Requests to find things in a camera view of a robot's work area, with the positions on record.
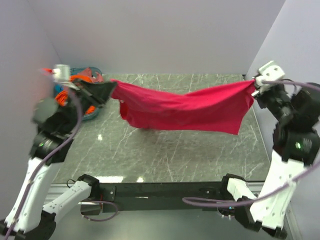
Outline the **red t shirt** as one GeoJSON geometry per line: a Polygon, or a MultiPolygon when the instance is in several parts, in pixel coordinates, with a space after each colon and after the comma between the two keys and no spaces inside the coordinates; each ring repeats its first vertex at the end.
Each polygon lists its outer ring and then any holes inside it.
{"type": "Polygon", "coordinates": [[[251,108],[254,82],[239,81],[186,94],[144,88],[117,81],[111,97],[119,101],[123,120],[138,129],[239,133],[251,108]]]}

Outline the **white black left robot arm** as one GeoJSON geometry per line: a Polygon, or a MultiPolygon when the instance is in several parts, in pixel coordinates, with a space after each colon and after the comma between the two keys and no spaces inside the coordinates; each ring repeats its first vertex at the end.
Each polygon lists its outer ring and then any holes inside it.
{"type": "Polygon", "coordinates": [[[36,104],[32,120],[37,125],[37,135],[29,153],[25,179],[13,208],[0,222],[0,233],[5,239],[12,236],[17,240],[47,240],[57,223],[82,201],[96,203],[102,209],[100,182],[86,174],[50,203],[45,200],[87,109],[102,108],[116,86],[114,81],[89,83],[76,79],[69,83],[69,99],[64,105],[52,97],[36,104]]]}

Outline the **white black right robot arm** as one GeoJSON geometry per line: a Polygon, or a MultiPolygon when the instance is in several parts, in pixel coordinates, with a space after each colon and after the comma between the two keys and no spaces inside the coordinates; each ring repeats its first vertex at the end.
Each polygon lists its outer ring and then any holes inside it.
{"type": "Polygon", "coordinates": [[[255,93],[259,107],[268,109],[277,120],[268,174],[258,196],[244,178],[230,173],[219,187],[225,200],[253,201],[234,207],[234,217],[244,228],[286,239],[284,217],[297,184],[293,178],[313,165],[320,149],[320,136],[314,129],[320,117],[319,89],[319,84],[309,82],[288,96],[282,84],[275,84],[255,93]]]}

